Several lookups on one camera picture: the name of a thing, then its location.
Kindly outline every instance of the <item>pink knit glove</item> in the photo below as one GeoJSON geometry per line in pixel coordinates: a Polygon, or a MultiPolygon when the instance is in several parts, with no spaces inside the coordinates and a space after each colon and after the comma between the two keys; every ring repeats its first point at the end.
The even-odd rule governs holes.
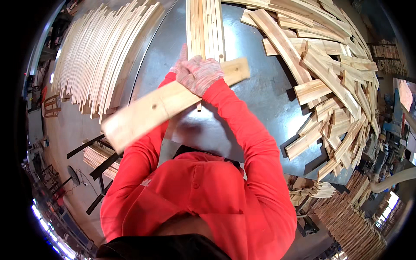
{"type": "Polygon", "coordinates": [[[176,74],[179,74],[181,70],[184,70],[185,68],[181,65],[182,62],[185,62],[188,60],[188,45],[184,43],[182,45],[181,53],[179,54],[179,59],[176,61],[176,63],[171,67],[169,70],[170,72],[174,72],[176,74]]]}
{"type": "Polygon", "coordinates": [[[182,66],[186,70],[181,69],[176,74],[176,81],[200,97],[214,82],[224,77],[219,62],[212,58],[202,60],[202,57],[197,55],[189,61],[182,62],[182,66]]]}

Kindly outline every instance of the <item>concrete floor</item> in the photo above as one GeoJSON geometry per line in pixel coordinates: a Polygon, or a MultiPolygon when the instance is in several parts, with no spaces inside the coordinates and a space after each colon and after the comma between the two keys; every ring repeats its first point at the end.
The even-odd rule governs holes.
{"type": "MultiPolygon", "coordinates": [[[[349,15],[362,33],[365,40],[368,40],[365,24],[362,22],[359,14],[350,6],[347,0],[334,0],[334,3],[349,15]]],[[[47,97],[53,95],[50,92],[51,84],[47,84],[47,97]]],[[[390,87],[386,84],[383,89],[388,91],[390,87]]],[[[70,102],[63,102],[61,104],[62,110],[57,118],[45,119],[44,131],[49,136],[50,146],[45,149],[45,157],[48,163],[51,163],[59,172],[62,181],[65,181],[69,174],[67,166],[71,165],[74,169],[82,172],[80,174],[87,186],[80,185],[73,188],[73,183],[69,182],[65,185],[65,189],[70,191],[64,197],[65,205],[77,221],[78,225],[83,229],[86,235],[94,241],[96,245],[105,243],[105,237],[100,227],[99,211],[101,204],[99,204],[93,213],[88,216],[85,212],[90,204],[97,197],[97,192],[100,191],[98,182],[94,182],[89,174],[93,168],[84,163],[83,153],[66,158],[66,154],[74,148],[81,145],[84,139],[92,139],[100,134],[100,124],[98,119],[90,119],[89,115],[81,115],[78,111],[77,105],[72,105],[70,102]]],[[[164,140],[161,148],[161,156],[159,165],[172,158],[180,144],[174,143],[170,140],[164,140]]],[[[104,185],[106,186],[110,179],[104,178],[104,185]]],[[[317,220],[321,231],[318,234],[310,235],[303,238],[299,232],[296,234],[295,242],[287,252],[285,259],[313,259],[319,253],[323,252],[328,246],[332,244],[332,239],[328,236],[327,230],[317,220]]]]}

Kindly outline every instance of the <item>person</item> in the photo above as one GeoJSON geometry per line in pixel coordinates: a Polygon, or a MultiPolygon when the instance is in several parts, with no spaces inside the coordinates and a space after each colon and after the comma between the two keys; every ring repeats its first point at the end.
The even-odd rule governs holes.
{"type": "Polygon", "coordinates": [[[177,80],[218,109],[243,149],[247,180],[240,167],[200,151],[157,168],[164,122],[124,151],[101,206],[109,243],[97,257],[280,259],[297,219],[276,142],[224,82],[220,64],[201,56],[188,61],[187,53],[184,44],[159,87],[177,80]]]}

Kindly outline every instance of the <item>metal table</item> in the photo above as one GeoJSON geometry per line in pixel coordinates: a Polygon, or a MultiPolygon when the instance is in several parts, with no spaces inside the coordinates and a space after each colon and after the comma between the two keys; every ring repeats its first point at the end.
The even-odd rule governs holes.
{"type": "MultiPolygon", "coordinates": [[[[169,68],[179,57],[186,42],[185,0],[178,0],[159,26],[141,61],[131,94],[132,100],[155,90],[169,68]]],[[[280,161],[284,173],[317,179],[317,171],[328,159],[321,143],[313,144],[305,152],[289,161],[284,148],[297,138],[296,132],[310,116],[306,106],[300,107],[293,91],[297,85],[280,56],[267,57],[262,45],[262,33],[240,23],[243,8],[222,4],[226,60],[247,57],[251,78],[235,84],[231,89],[244,100],[248,108],[266,126],[281,150],[280,161]]],[[[165,138],[202,151],[244,162],[243,151],[230,128],[216,108],[202,103],[202,111],[189,107],[170,120],[165,138]]],[[[345,185],[352,174],[344,169],[335,177],[327,175],[323,181],[345,185]]]]}

